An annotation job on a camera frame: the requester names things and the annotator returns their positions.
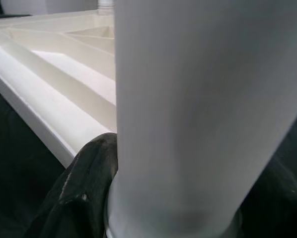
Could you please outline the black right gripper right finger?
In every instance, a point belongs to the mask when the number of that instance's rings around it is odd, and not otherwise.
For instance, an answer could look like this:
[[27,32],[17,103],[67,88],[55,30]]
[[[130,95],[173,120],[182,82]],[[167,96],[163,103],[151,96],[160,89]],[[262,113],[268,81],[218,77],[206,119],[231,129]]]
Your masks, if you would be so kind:
[[297,238],[297,177],[280,159],[264,169],[241,205],[245,238]]

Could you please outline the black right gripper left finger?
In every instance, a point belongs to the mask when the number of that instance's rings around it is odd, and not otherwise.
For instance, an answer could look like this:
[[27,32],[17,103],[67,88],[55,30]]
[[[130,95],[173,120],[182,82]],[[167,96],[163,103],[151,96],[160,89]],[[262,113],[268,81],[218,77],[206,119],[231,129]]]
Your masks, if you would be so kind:
[[48,192],[24,237],[103,237],[106,199],[117,170],[115,133],[85,144]]

